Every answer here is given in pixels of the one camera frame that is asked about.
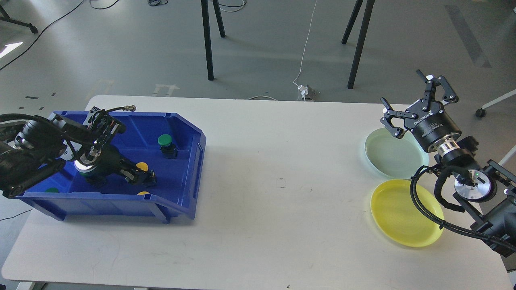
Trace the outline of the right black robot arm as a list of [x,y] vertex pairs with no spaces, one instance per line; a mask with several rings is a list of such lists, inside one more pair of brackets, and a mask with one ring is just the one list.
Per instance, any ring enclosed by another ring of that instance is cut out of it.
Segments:
[[[416,72],[425,82],[424,95],[404,111],[392,108],[387,99],[381,123],[395,138],[411,132],[421,149],[435,153],[436,165],[420,167],[410,182],[415,207],[440,229],[482,240],[503,257],[515,253],[515,175],[494,160],[481,167],[475,160],[479,143],[472,136],[460,139],[461,130],[445,112],[445,106],[457,103],[458,95],[444,76]],[[474,223],[466,229],[437,217],[423,205],[416,185],[424,173],[437,180],[436,200],[446,209],[468,213]]]

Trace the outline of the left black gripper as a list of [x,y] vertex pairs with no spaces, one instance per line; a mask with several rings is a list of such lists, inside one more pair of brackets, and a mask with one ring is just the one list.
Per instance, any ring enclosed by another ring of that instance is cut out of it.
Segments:
[[133,163],[113,145],[105,147],[96,162],[91,165],[83,165],[76,160],[75,169],[78,172],[94,172],[105,177],[117,174],[123,176],[132,185],[154,186],[157,184],[157,176],[153,170],[149,169],[147,163]]

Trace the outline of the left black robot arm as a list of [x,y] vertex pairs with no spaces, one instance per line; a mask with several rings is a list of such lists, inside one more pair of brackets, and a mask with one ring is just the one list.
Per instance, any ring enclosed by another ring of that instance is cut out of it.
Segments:
[[14,198],[72,162],[86,182],[98,188],[116,174],[131,185],[153,186],[154,171],[133,163],[111,144],[127,127],[111,115],[114,109],[92,107],[84,123],[62,114],[49,118],[1,115],[1,191]]

